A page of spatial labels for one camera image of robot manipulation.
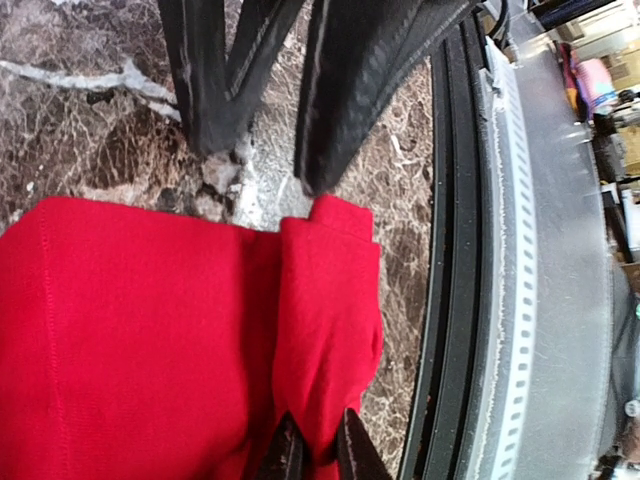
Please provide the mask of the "red sock with santa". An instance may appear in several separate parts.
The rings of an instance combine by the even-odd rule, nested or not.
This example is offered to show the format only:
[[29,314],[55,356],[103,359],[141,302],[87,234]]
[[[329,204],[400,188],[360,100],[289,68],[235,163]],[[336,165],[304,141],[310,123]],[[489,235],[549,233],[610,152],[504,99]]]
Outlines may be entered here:
[[333,196],[275,232],[71,197],[1,237],[5,479],[257,479],[282,418],[303,479],[383,350],[368,209]]

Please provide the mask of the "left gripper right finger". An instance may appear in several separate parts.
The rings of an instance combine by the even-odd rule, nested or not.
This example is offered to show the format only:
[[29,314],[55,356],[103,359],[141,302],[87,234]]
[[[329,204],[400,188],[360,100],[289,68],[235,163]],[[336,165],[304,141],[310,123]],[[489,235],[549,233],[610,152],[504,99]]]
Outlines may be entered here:
[[358,413],[344,411],[337,432],[337,460],[342,480],[391,480]]

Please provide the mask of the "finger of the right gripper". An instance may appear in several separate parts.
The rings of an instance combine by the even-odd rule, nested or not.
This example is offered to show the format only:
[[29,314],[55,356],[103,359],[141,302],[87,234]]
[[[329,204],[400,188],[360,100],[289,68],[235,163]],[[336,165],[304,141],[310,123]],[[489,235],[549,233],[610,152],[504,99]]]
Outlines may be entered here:
[[301,1],[244,1],[226,44],[223,0],[158,3],[177,106],[198,155],[234,147],[258,108]]
[[314,2],[294,154],[294,175],[306,195],[339,184],[396,90],[475,5]]

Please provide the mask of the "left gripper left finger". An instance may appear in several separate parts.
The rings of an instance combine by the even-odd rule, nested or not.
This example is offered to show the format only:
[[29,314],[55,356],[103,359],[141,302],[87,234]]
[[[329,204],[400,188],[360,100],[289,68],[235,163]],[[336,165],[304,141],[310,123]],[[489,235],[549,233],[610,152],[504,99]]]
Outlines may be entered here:
[[302,480],[305,441],[290,412],[285,413],[257,471],[257,480]]

